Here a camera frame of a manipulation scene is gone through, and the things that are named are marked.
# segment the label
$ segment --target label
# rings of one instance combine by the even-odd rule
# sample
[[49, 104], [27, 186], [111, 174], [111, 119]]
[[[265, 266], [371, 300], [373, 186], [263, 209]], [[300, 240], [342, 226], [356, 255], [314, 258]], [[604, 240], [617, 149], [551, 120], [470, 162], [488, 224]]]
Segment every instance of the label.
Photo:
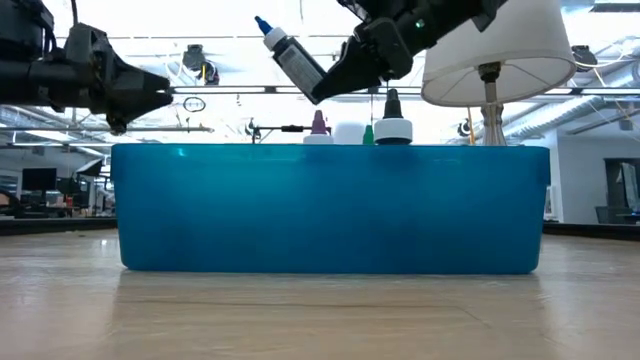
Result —
[[278, 61], [285, 74], [302, 92], [311, 94], [313, 88], [322, 81], [322, 74], [313, 66], [304, 54], [295, 46], [289, 46]]

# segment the white bottle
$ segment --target white bottle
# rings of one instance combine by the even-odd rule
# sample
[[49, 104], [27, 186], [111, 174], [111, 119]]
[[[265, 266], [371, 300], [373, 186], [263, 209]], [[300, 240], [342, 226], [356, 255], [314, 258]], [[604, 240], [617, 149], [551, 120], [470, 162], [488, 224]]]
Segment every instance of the white bottle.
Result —
[[317, 110], [311, 124], [311, 135], [305, 136], [302, 141], [306, 145], [333, 145], [333, 137], [327, 132], [327, 124], [324, 121], [322, 110]]

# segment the purple cap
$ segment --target purple cap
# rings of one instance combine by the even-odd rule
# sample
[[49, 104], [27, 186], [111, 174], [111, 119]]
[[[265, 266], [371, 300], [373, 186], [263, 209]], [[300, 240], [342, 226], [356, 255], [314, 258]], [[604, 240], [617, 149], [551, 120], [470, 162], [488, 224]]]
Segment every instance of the purple cap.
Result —
[[311, 124], [311, 134], [327, 135], [327, 124], [324, 121], [322, 110], [316, 110], [316, 114], [313, 117], [313, 123]]

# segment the black cap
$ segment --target black cap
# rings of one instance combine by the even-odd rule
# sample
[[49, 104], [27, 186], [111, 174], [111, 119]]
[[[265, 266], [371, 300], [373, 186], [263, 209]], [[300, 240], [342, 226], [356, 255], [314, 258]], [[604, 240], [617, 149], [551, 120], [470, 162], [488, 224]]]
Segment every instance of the black cap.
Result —
[[387, 102], [384, 104], [384, 118], [383, 119], [402, 119], [402, 105], [398, 98], [398, 90], [389, 89], [387, 91]]

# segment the white lampshade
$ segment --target white lampshade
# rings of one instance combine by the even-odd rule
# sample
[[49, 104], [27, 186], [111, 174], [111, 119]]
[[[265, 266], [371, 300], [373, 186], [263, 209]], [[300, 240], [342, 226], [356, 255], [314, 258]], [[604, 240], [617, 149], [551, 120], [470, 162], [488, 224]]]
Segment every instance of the white lampshade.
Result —
[[501, 62], [498, 102], [567, 82], [576, 65], [557, 0], [509, 0], [484, 32], [470, 20], [427, 51], [422, 97], [449, 107], [486, 104], [478, 66]]

